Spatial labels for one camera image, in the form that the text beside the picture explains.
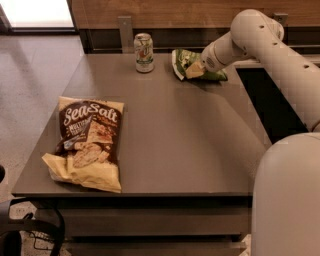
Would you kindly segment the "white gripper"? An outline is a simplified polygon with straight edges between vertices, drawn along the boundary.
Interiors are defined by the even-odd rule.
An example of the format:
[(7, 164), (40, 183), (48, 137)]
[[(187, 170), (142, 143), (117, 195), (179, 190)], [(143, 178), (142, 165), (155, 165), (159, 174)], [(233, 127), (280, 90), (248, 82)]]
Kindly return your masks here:
[(205, 73), (217, 72), (237, 61), (250, 58), (250, 55), (238, 47), (228, 32), (219, 39), (210, 43), (201, 53), (201, 62), (196, 61), (186, 69), (188, 79), (197, 78)]

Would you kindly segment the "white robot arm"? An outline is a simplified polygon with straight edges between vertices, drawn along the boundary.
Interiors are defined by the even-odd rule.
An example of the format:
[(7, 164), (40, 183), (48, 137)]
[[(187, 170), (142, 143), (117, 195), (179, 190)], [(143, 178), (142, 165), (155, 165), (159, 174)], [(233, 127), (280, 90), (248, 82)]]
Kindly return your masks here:
[(303, 127), (263, 155), (252, 195), (251, 256), (320, 256), (320, 69), (283, 42), (283, 26), (239, 12), (186, 71), (189, 78), (255, 58)]

